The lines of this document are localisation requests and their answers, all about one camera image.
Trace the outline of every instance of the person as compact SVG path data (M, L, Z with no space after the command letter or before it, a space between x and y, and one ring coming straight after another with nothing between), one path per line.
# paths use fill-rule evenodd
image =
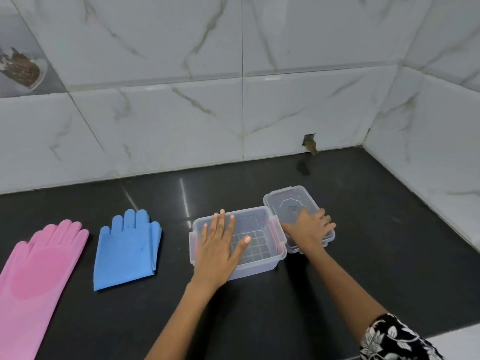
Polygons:
M210 227L203 227L193 277L175 312L152 346L145 360L184 359L200 316L215 292L235 270L251 238L244 237L235 250L230 243L235 217L225 229L225 211L213 215ZM360 347L363 360L440 360L443 357L420 337L389 314L335 260L321 244L336 227L325 210L309 215L302 209L295 224L281 223L322 278L339 313Z

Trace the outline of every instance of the marble tile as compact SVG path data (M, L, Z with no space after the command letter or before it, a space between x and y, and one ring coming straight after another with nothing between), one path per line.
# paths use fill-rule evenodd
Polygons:
M244 76L405 57L431 0L242 0Z
M114 176L66 93L0 99L0 193Z
M66 91L15 5L11 0L0 0L0 55L11 55L12 48L32 59L39 66L41 72L37 83L30 87L25 87L4 73L0 73L0 97L42 95Z
M241 0L13 0L72 90L242 75Z
M480 92L479 10L480 0L434 0L405 63Z
M480 359L480 324L429 338L448 360Z
M480 93L403 68L364 146L480 249Z
M242 160L242 79L72 93L125 175Z
M305 134L318 150L362 143L397 67L246 77L245 159L302 153Z

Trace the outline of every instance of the grid pattern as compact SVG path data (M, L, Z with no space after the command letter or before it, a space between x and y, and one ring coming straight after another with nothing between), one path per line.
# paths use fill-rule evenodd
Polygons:
M245 232L243 234L237 234L232 236L232 242L230 245L230 251L233 252L237 247L237 244L245 236L250 236L251 241L248 244L248 248L245 249L238 265L255 262L257 260L270 258L270 251L268 250L267 241L263 231Z

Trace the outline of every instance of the folded blue glove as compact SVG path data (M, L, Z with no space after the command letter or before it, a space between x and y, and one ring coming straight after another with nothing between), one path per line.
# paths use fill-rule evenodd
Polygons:
M125 211L100 230L93 268L93 290L151 276L157 267L162 229L145 210Z

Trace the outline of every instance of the person's left hand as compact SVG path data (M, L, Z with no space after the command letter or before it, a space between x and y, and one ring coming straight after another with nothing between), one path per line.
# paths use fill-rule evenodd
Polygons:
M210 229L207 224L203 226L195 258L195 274L191 282L207 290L210 295L227 282L252 240L250 236L245 236L230 254L234 226L235 216L231 215L224 232L225 210L220 210L220 215L218 213L213 215Z

